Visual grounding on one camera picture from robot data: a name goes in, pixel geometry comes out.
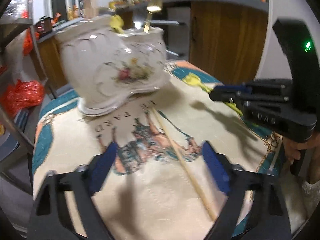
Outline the red plastic bag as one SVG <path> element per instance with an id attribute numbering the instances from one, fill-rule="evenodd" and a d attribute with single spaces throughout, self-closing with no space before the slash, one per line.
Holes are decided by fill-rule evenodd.
<path id="1" fill-rule="evenodd" d="M 39 81 L 18 79 L 15 85 L 8 85 L 1 95 L 1 106 L 8 116 L 14 118 L 20 110 L 40 105 L 45 93 L 45 88 Z"/>

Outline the printed table cloth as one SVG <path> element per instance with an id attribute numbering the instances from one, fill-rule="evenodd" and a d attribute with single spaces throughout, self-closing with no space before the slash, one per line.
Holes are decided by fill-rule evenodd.
<path id="1" fill-rule="evenodd" d="M 166 86 L 134 95 L 105 116 L 80 113 L 74 90 L 48 103 L 35 135 L 34 192 L 48 171 L 72 172 L 115 140 L 116 161 L 93 203 L 116 239 L 203 239 L 213 223 L 188 172 L 214 213 L 220 212 L 226 199 L 205 165 L 203 143 L 209 141 L 217 152 L 248 171 L 266 172 L 280 137 L 183 81 L 189 73 L 210 87 L 219 79 L 187 61 L 169 62 L 166 71 L 170 75 Z"/>

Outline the wooden kitchen cabinets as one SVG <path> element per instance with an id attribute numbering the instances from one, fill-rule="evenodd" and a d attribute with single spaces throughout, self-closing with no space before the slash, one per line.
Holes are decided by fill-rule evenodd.
<path id="1" fill-rule="evenodd" d="M 255 78 L 265 44 L 268 10 L 222 1 L 184 1 L 190 8 L 191 64 L 225 84 Z"/>

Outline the hanging red bag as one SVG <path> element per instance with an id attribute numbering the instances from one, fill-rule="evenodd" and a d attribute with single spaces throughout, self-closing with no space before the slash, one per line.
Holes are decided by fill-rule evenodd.
<path id="1" fill-rule="evenodd" d="M 33 40 L 31 36 L 30 28 L 26 32 L 26 36 L 23 41 L 23 56 L 27 56 L 33 50 Z"/>

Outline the dark rice cooker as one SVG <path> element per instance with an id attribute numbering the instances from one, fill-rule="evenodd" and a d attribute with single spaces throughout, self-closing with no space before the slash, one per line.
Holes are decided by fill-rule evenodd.
<path id="1" fill-rule="evenodd" d="M 47 33 L 51 33 L 53 30 L 52 27 L 52 19 L 48 16 L 43 16 L 40 20 L 35 24 L 35 29 L 37 33 L 44 35 Z"/>

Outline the stainless oven drawers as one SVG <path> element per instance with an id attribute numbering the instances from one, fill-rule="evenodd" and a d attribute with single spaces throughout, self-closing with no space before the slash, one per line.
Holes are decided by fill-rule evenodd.
<path id="1" fill-rule="evenodd" d="M 153 27 L 163 29 L 167 60 L 189 60 L 190 8 L 163 7 L 151 21 Z"/>

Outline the white ceramic utensil holder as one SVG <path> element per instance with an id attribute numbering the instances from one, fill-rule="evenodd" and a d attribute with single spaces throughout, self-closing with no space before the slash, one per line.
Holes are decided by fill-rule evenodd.
<path id="1" fill-rule="evenodd" d="M 118 34 L 110 27 L 111 16 L 81 20 L 56 35 L 63 72 L 86 116 L 111 113 L 131 96 L 159 90 L 170 80 L 163 29 Z"/>

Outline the wooden chopstick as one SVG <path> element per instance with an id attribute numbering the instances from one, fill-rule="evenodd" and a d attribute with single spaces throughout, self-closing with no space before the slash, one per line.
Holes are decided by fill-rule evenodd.
<path id="1" fill-rule="evenodd" d="M 179 149 L 177 148 L 177 146 L 175 145 L 174 141 L 171 139 L 169 132 L 167 131 L 167 128 L 164 126 L 163 122 L 161 121 L 161 117 L 159 115 L 159 113 L 156 111 L 156 109 L 154 107 L 152 107 L 152 112 L 155 116 L 155 118 L 157 119 L 157 122 L 159 123 L 161 129 L 163 129 L 165 135 L 168 137 L 168 140 L 172 146 L 172 148 L 174 149 L 177 158 L 180 162 L 180 165 L 182 166 L 182 168 L 184 169 L 185 173 L 187 174 L 187 177 L 191 183 L 191 185 L 193 186 L 194 190 L 196 191 L 198 197 L 200 198 L 204 208 L 206 209 L 208 216 L 210 217 L 210 219 L 212 220 L 212 222 L 215 222 L 217 219 L 217 215 L 215 214 L 215 212 L 213 211 L 209 200 L 207 199 L 206 195 L 204 194 L 204 192 L 202 191 L 200 185 L 198 184 L 198 182 L 196 181 L 195 177 L 192 175 L 191 171 L 188 168 L 188 165 L 186 164 L 186 162 L 183 159 L 183 156 L 180 154 Z"/>

